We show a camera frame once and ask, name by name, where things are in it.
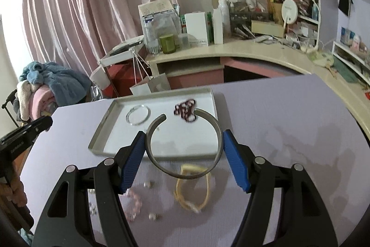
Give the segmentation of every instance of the pink plush fabric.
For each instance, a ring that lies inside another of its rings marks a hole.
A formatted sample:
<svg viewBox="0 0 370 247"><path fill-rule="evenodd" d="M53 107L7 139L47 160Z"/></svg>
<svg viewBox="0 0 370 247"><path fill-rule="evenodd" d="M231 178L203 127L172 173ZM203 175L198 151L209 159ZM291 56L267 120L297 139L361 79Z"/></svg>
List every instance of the pink plush fabric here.
<svg viewBox="0 0 370 247"><path fill-rule="evenodd" d="M49 86L42 85L36 92L31 94L29 99L28 108L31 119L34 121L40 118L41 112L52 102L55 102L54 94Z"/></svg>

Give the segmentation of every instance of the green mat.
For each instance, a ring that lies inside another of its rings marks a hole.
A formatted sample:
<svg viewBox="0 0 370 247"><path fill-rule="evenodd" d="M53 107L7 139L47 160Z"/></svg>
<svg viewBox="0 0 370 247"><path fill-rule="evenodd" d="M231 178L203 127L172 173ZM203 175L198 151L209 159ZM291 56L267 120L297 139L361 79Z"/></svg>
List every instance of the green mat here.
<svg viewBox="0 0 370 247"><path fill-rule="evenodd" d="M348 82L348 83L358 83L358 78L356 74L350 70L347 65L345 65L341 60L334 57L334 66L339 74Z"/></svg>

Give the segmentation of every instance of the silver bangle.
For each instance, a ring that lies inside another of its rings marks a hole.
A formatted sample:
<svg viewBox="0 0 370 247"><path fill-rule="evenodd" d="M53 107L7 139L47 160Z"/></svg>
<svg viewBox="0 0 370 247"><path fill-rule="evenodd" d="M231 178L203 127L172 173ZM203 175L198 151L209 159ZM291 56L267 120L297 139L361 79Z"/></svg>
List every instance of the silver bangle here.
<svg viewBox="0 0 370 247"><path fill-rule="evenodd" d="M148 111L148 115L147 115L147 116L146 116L146 117L145 117L141 122L131 123L131 122L130 122L130 115L131 115L135 110L137 110L137 109L139 109L139 108L142 108L142 107L147 109L147 111ZM130 109L130 111L127 113L127 115L126 115L126 122L128 122L131 126L138 126L138 125L141 125L142 123L146 122L146 121L148 120L149 116L150 116L150 109L149 109L149 107L147 107L147 106L145 106L145 105L143 105L143 104L141 104L141 105L137 105L137 106L132 107L132 108Z"/></svg>
<svg viewBox="0 0 370 247"><path fill-rule="evenodd" d="M153 133L154 133L155 129L167 119L165 114L160 115L154 121L152 121L152 123L150 124L150 126L148 127L148 130L147 130L147 138L146 138L147 143L145 144L145 149L147 151L148 158L162 172L164 172L164 173L166 173L166 174L168 174L172 177L175 177L177 179L193 180L193 179L199 179L199 178L207 175L210 171L212 171L216 167L216 165L218 164L218 162L221 159L221 155L222 155L222 152L223 152L223 133L222 133L220 125L218 124L217 119L215 119L208 112L206 112L204 110L201 110L201 109L198 109L198 108L194 110L194 115L195 116L200 116L201 118L204 118L206 121L208 121L214 127L214 129L216 131L216 134L217 134L217 141L218 141L218 149L217 149L216 158L215 158L213 164L208 169L206 169L204 172L201 172L199 174L194 174L194 175L177 174L175 172L169 171L169 170L165 169L164 167L162 167L157 162L157 160L154 158L153 153L152 153L151 140L152 140L152 136L153 136Z"/></svg>

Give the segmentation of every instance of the desk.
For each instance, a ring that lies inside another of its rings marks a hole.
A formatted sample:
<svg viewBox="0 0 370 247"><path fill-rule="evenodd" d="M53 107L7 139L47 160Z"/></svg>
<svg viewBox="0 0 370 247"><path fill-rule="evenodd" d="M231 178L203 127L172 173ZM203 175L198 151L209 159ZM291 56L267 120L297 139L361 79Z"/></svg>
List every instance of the desk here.
<svg viewBox="0 0 370 247"><path fill-rule="evenodd" d="M222 45L180 50L168 55L150 55L146 60L153 75L166 72L168 63L171 63L170 67L173 66L171 72L176 72L175 75L179 76L203 71L202 68L208 68L209 71L214 59L222 57L258 59L290 68L301 74L316 74L342 99L370 139L370 101L365 97L361 87L358 84L347 83L340 75L338 79L334 79L327 69L312 64L305 54L281 44L265 45L237 40Z"/></svg>
<svg viewBox="0 0 370 247"><path fill-rule="evenodd" d="M275 165L305 166L343 242L370 203L370 149L340 98L315 75L219 84L212 89L221 127L231 129L239 143ZM21 174L35 224L68 165L83 169L103 161L90 153L88 144L111 102L58 108L50 131L40 134ZM154 181L150 190L143 187L148 180ZM212 171L210 202L200 215L174 201L175 182L151 162L142 162L133 189L143 207L130 224L138 245L231 246L249 195L236 185L226 159ZM196 190L204 193L204 183L199 185ZM276 191L266 242L274 237L279 200ZM162 218L151 222L149 212ZM97 216L92 223L103 243Z"/></svg>

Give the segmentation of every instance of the pile of clothes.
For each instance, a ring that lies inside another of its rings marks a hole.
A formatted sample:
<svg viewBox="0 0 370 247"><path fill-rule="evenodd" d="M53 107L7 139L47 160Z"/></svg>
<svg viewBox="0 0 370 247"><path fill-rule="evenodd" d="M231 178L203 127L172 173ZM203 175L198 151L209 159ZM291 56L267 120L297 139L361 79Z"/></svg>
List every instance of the pile of clothes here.
<svg viewBox="0 0 370 247"><path fill-rule="evenodd" d="M55 62L30 63L19 81L13 109L17 120L23 122L51 116L58 107L79 103L91 86L87 75Z"/></svg>

